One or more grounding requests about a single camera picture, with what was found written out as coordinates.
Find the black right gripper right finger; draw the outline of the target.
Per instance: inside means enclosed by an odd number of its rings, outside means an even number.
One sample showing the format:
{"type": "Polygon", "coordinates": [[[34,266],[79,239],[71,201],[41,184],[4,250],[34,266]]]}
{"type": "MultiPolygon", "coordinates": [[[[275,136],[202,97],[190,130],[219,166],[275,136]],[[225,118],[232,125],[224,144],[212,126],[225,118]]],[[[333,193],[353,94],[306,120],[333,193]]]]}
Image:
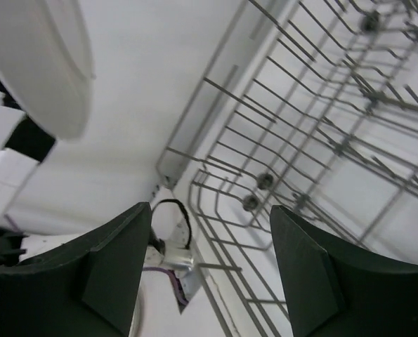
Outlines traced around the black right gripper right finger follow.
{"type": "Polygon", "coordinates": [[[270,227],[294,336],[418,336],[418,265],[360,248],[274,205],[270,227]]]}

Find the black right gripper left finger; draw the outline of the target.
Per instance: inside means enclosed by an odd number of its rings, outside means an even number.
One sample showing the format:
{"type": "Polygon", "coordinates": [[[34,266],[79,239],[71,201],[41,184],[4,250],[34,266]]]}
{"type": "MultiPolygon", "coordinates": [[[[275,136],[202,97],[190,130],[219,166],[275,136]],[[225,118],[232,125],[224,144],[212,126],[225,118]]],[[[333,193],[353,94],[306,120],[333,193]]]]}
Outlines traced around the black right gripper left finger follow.
{"type": "Polygon", "coordinates": [[[141,202],[50,251],[0,265],[0,336],[128,336],[151,219],[141,202]]]}

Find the teal red rimmed plate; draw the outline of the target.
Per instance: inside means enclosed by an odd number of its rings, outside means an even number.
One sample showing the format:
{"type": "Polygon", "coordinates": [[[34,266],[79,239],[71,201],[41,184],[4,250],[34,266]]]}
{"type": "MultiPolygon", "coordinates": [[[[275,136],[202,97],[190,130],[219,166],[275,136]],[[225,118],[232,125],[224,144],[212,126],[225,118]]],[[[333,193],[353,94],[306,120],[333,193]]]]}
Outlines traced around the teal red rimmed plate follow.
{"type": "Polygon", "coordinates": [[[59,139],[80,138],[92,77],[78,1],[0,1],[0,81],[40,127],[59,139]]]}

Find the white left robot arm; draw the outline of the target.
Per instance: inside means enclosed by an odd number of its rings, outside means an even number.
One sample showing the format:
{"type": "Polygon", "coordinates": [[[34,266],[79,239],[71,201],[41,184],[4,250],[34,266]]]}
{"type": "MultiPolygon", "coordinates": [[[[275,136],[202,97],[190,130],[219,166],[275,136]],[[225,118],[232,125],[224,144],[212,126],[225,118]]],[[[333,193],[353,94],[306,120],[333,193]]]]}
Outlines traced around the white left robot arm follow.
{"type": "MultiPolygon", "coordinates": [[[[22,108],[8,92],[0,80],[0,93],[3,94],[2,105],[22,111],[22,108]]],[[[4,146],[0,149],[0,220],[6,218],[15,225],[7,212],[15,198],[20,194],[27,181],[33,176],[38,166],[44,162],[56,144],[56,138],[45,132],[27,114],[13,129],[4,146]]],[[[170,258],[184,257],[190,253],[192,229],[188,212],[182,202],[177,199],[159,201],[152,212],[160,204],[172,203],[179,207],[188,230],[183,248],[177,248],[170,241],[160,239],[153,229],[150,230],[148,246],[158,252],[170,265],[170,258]]],[[[0,265],[15,265],[20,256],[26,253],[21,248],[22,239],[26,236],[22,231],[0,231],[0,265]]]]}

